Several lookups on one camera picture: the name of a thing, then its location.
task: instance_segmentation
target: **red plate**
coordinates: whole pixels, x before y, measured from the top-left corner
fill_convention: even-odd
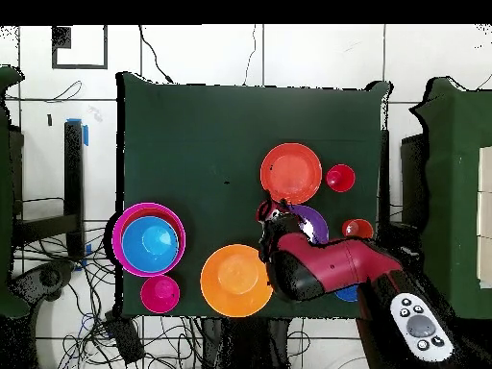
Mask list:
[[[303,144],[285,143],[266,155],[259,177],[274,201],[284,198],[290,204],[302,204],[321,184],[321,163]]]

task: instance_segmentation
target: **dark green cloth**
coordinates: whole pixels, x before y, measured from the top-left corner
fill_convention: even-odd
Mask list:
[[[323,175],[337,163],[356,171],[349,192],[336,193],[323,182],[306,202],[325,217],[330,237],[341,236],[349,218],[374,225],[381,99],[389,84],[375,83],[371,90],[158,86],[123,76],[125,208],[145,201],[165,205],[186,230],[184,256],[168,273],[181,298],[168,315],[218,315],[202,296],[202,267],[225,245],[258,247],[261,225],[255,212],[265,198],[259,169],[279,144],[305,144],[320,159]],[[143,282],[125,272],[125,314],[152,314],[139,299]],[[302,304],[274,294],[258,315],[356,317],[358,306],[334,294]]]
[[[0,67],[0,314],[8,317],[22,317],[30,311],[28,304],[13,296],[7,288],[13,266],[13,181],[5,92],[23,79],[17,69]]]
[[[415,110],[430,143],[424,271],[459,317],[492,318],[492,289],[480,289],[477,278],[479,154],[492,145],[492,91],[460,90],[450,80],[430,80]]]

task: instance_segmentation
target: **white controller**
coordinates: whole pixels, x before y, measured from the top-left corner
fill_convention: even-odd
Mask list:
[[[391,302],[391,315],[410,351],[425,362],[442,362],[455,347],[429,307],[417,296],[400,293]]]

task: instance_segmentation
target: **white tile floor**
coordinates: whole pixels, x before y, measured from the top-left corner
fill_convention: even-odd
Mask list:
[[[180,84],[242,85],[250,54],[255,49],[254,24],[203,26],[144,26],[143,34],[158,56],[162,70]],[[116,85],[114,74],[130,71],[144,78],[165,83],[156,69],[154,55],[142,43],[137,26],[109,26],[108,70],[54,70],[51,67],[50,27],[0,27],[0,63],[19,66],[25,75],[20,86],[8,89],[14,100],[7,100],[14,125],[21,126],[24,146],[24,199],[63,196],[62,141],[67,118],[81,118],[89,127],[89,145],[84,151],[87,228],[104,225],[113,212],[115,191],[114,151],[116,131]],[[248,86],[318,86],[364,88],[377,80],[394,85],[390,96],[391,200],[402,203],[399,148],[402,138],[422,132],[418,120],[408,109],[422,100],[427,81],[450,75],[462,86],[477,88],[492,73],[492,28],[490,25],[256,25],[256,52],[251,57]],[[59,50],[59,63],[101,63],[102,27],[72,27],[72,48]],[[81,91],[71,101],[46,103],[76,81]],[[492,88],[492,80],[483,88]],[[70,95],[73,87],[64,96]],[[48,126],[51,114],[52,126]],[[62,213],[56,201],[25,205],[25,217],[38,218]],[[96,238],[98,231],[88,233]],[[92,242],[92,248],[99,244]],[[56,246],[47,248],[56,250]],[[24,260],[28,269],[39,261]],[[94,265],[89,270],[94,272]],[[14,273],[22,271],[16,260]],[[80,297],[80,307],[90,312],[88,285],[82,272],[74,272],[72,286]],[[111,276],[97,286],[104,311],[113,304]],[[136,319],[146,351],[154,356],[175,356],[179,334],[171,339],[153,338],[181,323],[176,318],[138,317]],[[37,348],[42,369],[57,369],[65,349],[77,334],[81,314],[70,289],[54,303],[45,303],[37,321]],[[301,328],[295,319],[290,332]],[[293,369],[368,369],[354,320],[306,320],[310,346],[290,361]],[[303,348],[308,344],[303,338]],[[189,346],[181,341],[182,353]],[[288,340],[288,352],[301,349],[300,334]],[[108,357],[116,357],[111,350]],[[94,360],[103,362],[101,355]],[[72,369],[73,360],[62,364]],[[83,364],[83,369],[109,369],[108,365]],[[121,361],[113,369],[125,369]],[[192,369],[192,359],[184,361]],[[128,369],[171,369],[149,357]]]

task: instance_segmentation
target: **small pink cup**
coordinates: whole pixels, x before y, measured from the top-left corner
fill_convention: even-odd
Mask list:
[[[148,310],[162,314],[178,304],[180,288],[169,276],[152,277],[142,285],[140,300]]]

